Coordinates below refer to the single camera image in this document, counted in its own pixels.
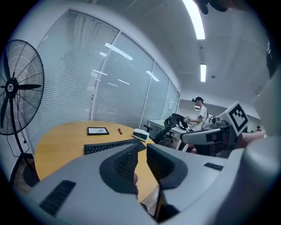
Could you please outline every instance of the black keyboard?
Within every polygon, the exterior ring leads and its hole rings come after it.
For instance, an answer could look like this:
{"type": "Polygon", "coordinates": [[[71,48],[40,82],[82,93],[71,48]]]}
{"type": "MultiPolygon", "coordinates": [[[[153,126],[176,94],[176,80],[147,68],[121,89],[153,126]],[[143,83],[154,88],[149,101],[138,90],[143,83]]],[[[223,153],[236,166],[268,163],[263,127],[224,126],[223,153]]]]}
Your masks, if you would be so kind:
{"type": "Polygon", "coordinates": [[[84,155],[100,152],[106,149],[111,149],[122,145],[134,144],[134,143],[137,143],[138,152],[146,149],[145,145],[139,139],[134,138],[134,139],[124,140],[119,142],[84,145],[84,155]]]}

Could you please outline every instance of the white t-shirt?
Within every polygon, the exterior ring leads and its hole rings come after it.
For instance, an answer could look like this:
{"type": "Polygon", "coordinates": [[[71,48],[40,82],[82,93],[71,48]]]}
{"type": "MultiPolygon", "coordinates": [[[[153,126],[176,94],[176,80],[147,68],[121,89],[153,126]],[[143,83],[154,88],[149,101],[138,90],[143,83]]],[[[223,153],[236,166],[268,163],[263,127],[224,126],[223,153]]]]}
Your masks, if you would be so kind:
{"type": "Polygon", "coordinates": [[[202,128],[202,125],[203,123],[206,121],[206,118],[207,118],[207,108],[205,106],[202,106],[201,109],[199,109],[199,112],[198,112],[198,118],[202,116],[202,121],[200,123],[195,123],[192,125],[192,130],[193,131],[200,131],[201,128],[202,128]]]}

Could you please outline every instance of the fan blade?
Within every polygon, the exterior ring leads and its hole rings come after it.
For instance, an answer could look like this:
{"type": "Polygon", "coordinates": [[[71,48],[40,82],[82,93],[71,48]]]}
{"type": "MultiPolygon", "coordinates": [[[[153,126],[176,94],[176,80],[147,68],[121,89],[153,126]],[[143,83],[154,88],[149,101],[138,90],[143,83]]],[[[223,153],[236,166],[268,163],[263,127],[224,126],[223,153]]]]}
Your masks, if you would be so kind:
{"type": "Polygon", "coordinates": [[[7,81],[9,81],[10,80],[10,69],[9,69],[6,49],[4,50],[4,54],[3,54],[3,62],[4,62],[4,71],[5,71],[6,79],[7,79],[7,81]]]}
{"type": "Polygon", "coordinates": [[[41,85],[38,84],[23,84],[23,85],[19,85],[18,89],[20,90],[31,90],[31,89],[35,89],[35,88],[39,88],[41,87],[41,85]]]}
{"type": "Polygon", "coordinates": [[[9,96],[6,95],[1,109],[1,129],[3,128],[3,124],[4,124],[4,117],[5,117],[8,100],[9,100],[9,96]]]}

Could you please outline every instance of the standing fan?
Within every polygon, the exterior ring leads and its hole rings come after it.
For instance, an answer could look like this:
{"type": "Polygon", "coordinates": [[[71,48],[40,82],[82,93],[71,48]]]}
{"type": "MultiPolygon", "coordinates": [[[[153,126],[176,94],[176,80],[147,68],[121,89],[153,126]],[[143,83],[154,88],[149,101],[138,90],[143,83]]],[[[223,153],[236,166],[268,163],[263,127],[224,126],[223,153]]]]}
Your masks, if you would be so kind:
{"type": "Polygon", "coordinates": [[[34,163],[22,150],[18,132],[35,116],[44,91],[44,70],[38,52],[27,42],[7,43],[0,61],[0,134],[14,134],[22,157],[27,163],[23,177],[29,186],[38,181],[34,163]]]}

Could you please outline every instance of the yellow round table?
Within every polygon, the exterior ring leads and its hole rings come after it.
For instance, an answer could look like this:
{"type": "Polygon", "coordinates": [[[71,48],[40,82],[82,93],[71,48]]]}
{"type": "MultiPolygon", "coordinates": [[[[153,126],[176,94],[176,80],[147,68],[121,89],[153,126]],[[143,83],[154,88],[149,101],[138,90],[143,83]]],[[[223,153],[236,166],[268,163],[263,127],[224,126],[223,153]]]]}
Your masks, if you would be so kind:
{"type": "MultiPolygon", "coordinates": [[[[103,121],[77,121],[54,127],[41,138],[35,152],[38,177],[42,180],[71,160],[83,156],[85,144],[128,140],[134,138],[132,133],[133,128],[103,121]],[[87,127],[106,127],[109,135],[87,135],[87,127]]],[[[143,142],[145,146],[149,143],[154,144],[150,138],[143,142]]],[[[138,176],[138,201],[141,202],[158,189],[158,183],[146,162],[146,150],[138,153],[135,173],[138,176]]]]}

